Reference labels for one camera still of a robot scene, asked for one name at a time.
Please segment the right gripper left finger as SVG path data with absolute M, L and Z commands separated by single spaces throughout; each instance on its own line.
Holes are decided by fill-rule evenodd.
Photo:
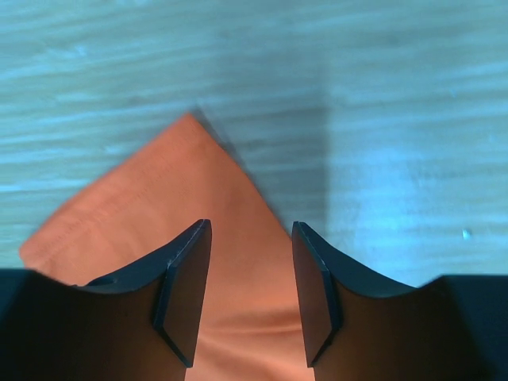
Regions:
M 196 221 L 84 286 L 2 270 L 2 379 L 184 379 L 194 363 L 211 236 L 210 222 Z

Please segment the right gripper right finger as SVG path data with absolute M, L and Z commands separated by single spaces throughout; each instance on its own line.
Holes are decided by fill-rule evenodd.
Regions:
M 306 223 L 292 254 L 307 365 L 318 380 L 504 380 L 507 278 L 420 287 L 335 249 Z

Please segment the orange t shirt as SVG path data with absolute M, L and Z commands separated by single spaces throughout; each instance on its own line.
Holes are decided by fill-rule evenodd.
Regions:
M 311 380 L 291 239 L 258 190 L 187 114 L 64 203 L 20 248 L 25 266 L 83 284 L 199 219 L 212 248 L 189 380 Z

